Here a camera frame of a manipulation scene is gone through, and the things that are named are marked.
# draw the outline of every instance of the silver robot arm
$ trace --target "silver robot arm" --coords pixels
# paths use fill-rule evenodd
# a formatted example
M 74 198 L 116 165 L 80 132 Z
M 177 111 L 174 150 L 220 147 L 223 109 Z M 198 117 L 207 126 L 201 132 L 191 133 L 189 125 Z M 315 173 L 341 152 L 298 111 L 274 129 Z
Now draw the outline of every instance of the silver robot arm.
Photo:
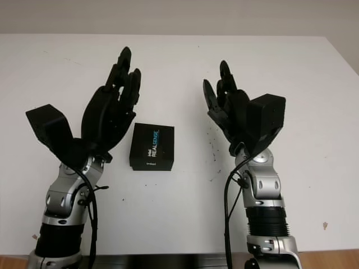
M 254 255 L 245 269 L 301 269 L 296 241 L 286 223 L 280 180 L 268 150 L 283 128 L 286 99 L 272 94 L 250 99 L 237 88 L 226 61 L 220 63 L 219 71 L 216 94 L 208 80 L 203 81 L 203 91 L 208 116 L 223 131 L 230 143 L 229 153 L 236 157 L 236 168 L 224 187 L 227 266 L 232 269 L 229 219 L 233 208 L 228 212 L 228 188 L 237 174 L 248 218 L 248 251 Z
M 81 138 L 73 137 L 66 117 L 51 105 L 26 112 L 38 140 L 61 162 L 58 178 L 46 195 L 40 238 L 30 254 L 28 269 L 79 267 L 86 210 L 92 228 L 88 268 L 94 264 L 98 226 L 94 191 L 104 188 L 96 187 L 96 183 L 104 163 L 112 160 L 109 151 L 121 141 L 136 116 L 134 106 L 140 96 L 141 72 L 137 68 L 129 72 L 131 55 L 125 47 L 106 84 L 91 98 L 82 117 Z
M 246 157 L 238 154 L 236 165 Z M 302 269 L 296 240 L 289 235 L 273 154 L 264 150 L 238 172 L 248 185 L 243 189 L 243 203 L 250 233 L 247 247 L 254 256 L 245 269 Z
M 104 161 L 88 158 L 82 173 L 95 189 Z M 46 195 L 41 236 L 29 255 L 27 269 L 78 268 L 82 260 L 81 234 L 87 220 L 89 189 L 69 167 L 61 164 L 59 175 Z

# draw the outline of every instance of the black sensor box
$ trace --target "black sensor box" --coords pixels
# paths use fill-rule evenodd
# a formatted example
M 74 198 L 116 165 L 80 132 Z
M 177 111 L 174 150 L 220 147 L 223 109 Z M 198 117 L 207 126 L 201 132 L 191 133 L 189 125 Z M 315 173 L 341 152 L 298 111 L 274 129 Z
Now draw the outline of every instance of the black sensor box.
M 135 171 L 170 171 L 174 159 L 174 127 L 135 123 L 130 165 Z

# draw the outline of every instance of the white table surface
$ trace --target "white table surface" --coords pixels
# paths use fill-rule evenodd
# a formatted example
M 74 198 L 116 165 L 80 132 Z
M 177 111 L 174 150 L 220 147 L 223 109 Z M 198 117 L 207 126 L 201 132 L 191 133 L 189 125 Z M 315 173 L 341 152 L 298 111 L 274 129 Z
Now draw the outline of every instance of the white table surface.
M 359 77 L 325 38 L 33 34 L 0 35 L 0 254 L 35 247 L 58 173 L 25 111 L 50 103 L 78 136 L 88 101 L 124 46 L 131 70 L 142 72 L 135 122 L 175 126 L 174 166 L 132 171 L 130 127 L 99 182 L 110 188 L 97 193 L 98 254 L 224 251 L 223 188 L 234 159 L 202 93 L 203 78 L 216 84 L 222 59 L 251 98 L 287 98 L 270 148 L 299 250 L 359 248 Z M 246 251 L 246 223 L 240 202 L 233 251 Z M 88 223 L 82 238 L 88 253 Z

